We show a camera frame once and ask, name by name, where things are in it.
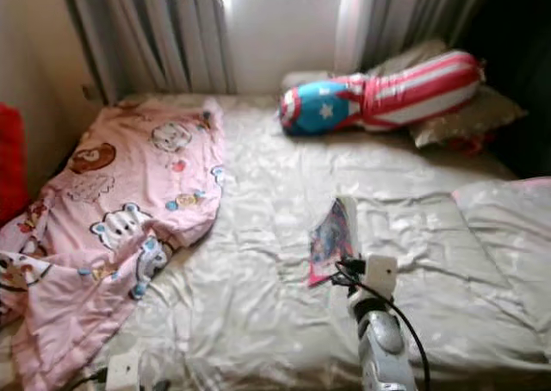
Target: pink pillow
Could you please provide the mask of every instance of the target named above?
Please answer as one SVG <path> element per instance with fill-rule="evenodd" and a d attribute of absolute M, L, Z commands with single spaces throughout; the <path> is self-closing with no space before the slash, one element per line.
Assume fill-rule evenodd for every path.
<path fill-rule="evenodd" d="M 0 103 L 0 226 L 28 204 L 25 134 L 16 109 Z"/>

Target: pink blanket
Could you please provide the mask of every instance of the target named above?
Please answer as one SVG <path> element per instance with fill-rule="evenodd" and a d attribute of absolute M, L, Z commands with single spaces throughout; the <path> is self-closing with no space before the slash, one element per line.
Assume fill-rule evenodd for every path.
<path fill-rule="evenodd" d="M 223 132 L 214 101 L 104 109 L 67 167 L 0 231 L 0 325 L 25 389 L 56 389 L 133 311 L 175 249 L 212 226 Z"/>

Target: star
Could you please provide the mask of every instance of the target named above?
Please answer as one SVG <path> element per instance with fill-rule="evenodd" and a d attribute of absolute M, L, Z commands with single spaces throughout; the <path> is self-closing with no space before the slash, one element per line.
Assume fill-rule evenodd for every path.
<path fill-rule="evenodd" d="M 322 117 L 324 117 L 324 120 L 327 119 L 327 118 L 333 117 L 333 106 L 332 105 L 327 105 L 327 104 L 322 104 L 321 105 L 321 110 L 319 111 L 319 114 Z"/>

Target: magazine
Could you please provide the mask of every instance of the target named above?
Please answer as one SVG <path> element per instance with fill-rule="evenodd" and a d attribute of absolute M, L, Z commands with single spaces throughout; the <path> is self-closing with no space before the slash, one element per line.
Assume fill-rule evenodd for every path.
<path fill-rule="evenodd" d="M 308 286 L 329 279 L 337 272 L 335 263 L 344 256 L 359 258 L 356 201 L 337 197 L 323 221 L 310 232 L 310 275 Z"/>

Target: white bed sheet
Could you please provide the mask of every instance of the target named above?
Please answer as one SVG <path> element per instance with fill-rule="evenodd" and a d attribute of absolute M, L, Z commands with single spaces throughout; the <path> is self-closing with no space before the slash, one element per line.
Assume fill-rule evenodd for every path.
<path fill-rule="evenodd" d="M 203 98 L 162 99 L 195 106 Z M 514 178 L 500 163 L 419 152 L 402 134 L 290 139 L 274 97 L 218 99 L 227 142 L 218 220 L 195 249 L 173 257 L 83 375 L 143 350 L 142 382 L 169 379 L 172 389 L 359 389 L 346 289 L 306 286 L 308 230 L 346 195 L 358 200 L 363 254 L 399 259 L 396 301 L 424 342 L 436 389 L 549 382 L 519 297 L 449 196 L 463 184 Z M 4 375 L 9 338 L 0 336 Z M 422 375 L 417 349 L 410 353 Z"/>

